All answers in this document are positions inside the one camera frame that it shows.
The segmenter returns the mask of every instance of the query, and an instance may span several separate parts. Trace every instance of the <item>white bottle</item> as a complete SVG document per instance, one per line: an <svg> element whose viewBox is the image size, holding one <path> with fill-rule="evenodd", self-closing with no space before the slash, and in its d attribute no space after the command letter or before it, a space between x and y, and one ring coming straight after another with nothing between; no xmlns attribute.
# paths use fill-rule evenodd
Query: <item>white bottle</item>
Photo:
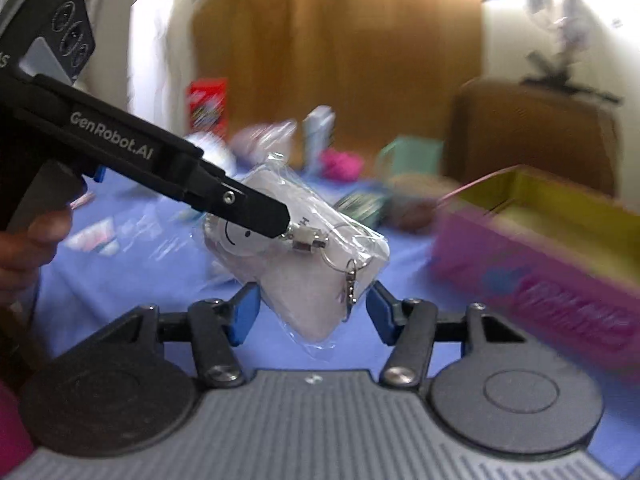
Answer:
<svg viewBox="0 0 640 480"><path fill-rule="evenodd" d="M321 176L320 155L331 145L334 123L334 111L324 105L313 110L302 122L305 132L305 176Z"/></svg>

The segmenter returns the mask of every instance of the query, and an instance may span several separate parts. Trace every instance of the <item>small package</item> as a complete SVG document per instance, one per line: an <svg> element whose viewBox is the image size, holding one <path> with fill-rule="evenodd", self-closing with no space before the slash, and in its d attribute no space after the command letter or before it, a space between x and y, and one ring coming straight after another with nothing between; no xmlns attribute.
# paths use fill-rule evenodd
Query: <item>small package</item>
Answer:
<svg viewBox="0 0 640 480"><path fill-rule="evenodd" d="M388 197L385 193L352 191L334 204L336 210L376 229L384 216Z"/></svg>
<svg viewBox="0 0 640 480"><path fill-rule="evenodd" d="M199 79L189 86L190 132L209 132L226 137L226 79Z"/></svg>
<svg viewBox="0 0 640 480"><path fill-rule="evenodd" d="M249 166L257 166L267 160L270 153L279 153L288 161L291 155L293 134L298 124L290 119L277 124L256 124L236 133L229 141L234 154Z"/></svg>
<svg viewBox="0 0 640 480"><path fill-rule="evenodd" d="M258 282L264 301L301 336L322 348L389 261L384 237L337 212L270 158L243 183L285 203L289 231L265 238L208 215L207 247L242 283Z"/></svg>

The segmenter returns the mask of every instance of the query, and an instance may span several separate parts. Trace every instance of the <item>human hand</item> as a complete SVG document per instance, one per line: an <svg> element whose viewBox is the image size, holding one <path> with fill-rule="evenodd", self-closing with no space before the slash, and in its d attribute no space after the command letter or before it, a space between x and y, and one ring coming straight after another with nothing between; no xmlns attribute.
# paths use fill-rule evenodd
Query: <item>human hand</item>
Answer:
<svg viewBox="0 0 640 480"><path fill-rule="evenodd" d="M0 306L11 305L38 279L38 269L56 255L58 244L71 231L71 211L36 218L25 232L0 232Z"/></svg>

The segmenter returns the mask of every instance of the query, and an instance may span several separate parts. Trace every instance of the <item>blue tablecloth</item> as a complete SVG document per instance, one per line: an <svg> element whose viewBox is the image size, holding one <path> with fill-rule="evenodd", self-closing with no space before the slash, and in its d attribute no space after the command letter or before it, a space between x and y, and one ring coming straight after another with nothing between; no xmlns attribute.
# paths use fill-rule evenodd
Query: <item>blue tablecloth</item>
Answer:
<svg viewBox="0 0 640 480"><path fill-rule="evenodd" d="M138 237L129 247L121 240L113 256L82 253L60 247L58 256L43 272L34 330L46 341L52 355L71 348L101 326L138 304L157 304L161 311L185 310L204 298L230 298L239 285L209 285L210 256L190 240L190 226L170 221L183 205L160 198L114 173L94 187L97 199L74 215L74 231L113 217L116 227L146 218L158 221L162 232L153 240ZM336 198L349 187L325 186ZM380 280L398 298L420 297L446 310L463 310L472 298L447 285L430 280L426 263L431 240L425 237L384 232L391 247L390 265ZM180 246L162 255L156 250ZM335 347L319 359L297 345L283 329L276 315L263 306L246 342L236 351L247 368L367 368L374 377L390 353L367 316L362 302L348 323L335 334ZM193 371L190 348L169 344L166 356L185 370ZM440 343L434 349L430 374L460 357L459 344ZM620 476L640 462L640 388L621 386L595 371L605 397L606 411L594 439L591 453Z"/></svg>

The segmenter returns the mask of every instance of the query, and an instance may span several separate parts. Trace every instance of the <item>round black pad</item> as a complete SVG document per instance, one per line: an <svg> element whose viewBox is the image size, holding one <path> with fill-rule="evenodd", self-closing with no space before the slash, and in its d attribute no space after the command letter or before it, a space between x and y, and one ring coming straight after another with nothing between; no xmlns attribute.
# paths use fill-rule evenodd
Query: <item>round black pad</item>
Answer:
<svg viewBox="0 0 640 480"><path fill-rule="evenodd" d="M177 366L133 345L68 354L25 385L20 415L31 436L62 454L115 456L169 435L196 398Z"/></svg>
<svg viewBox="0 0 640 480"><path fill-rule="evenodd" d="M537 344L487 346L449 365L434 378L430 401L474 444L525 455L583 444L604 409L587 374Z"/></svg>

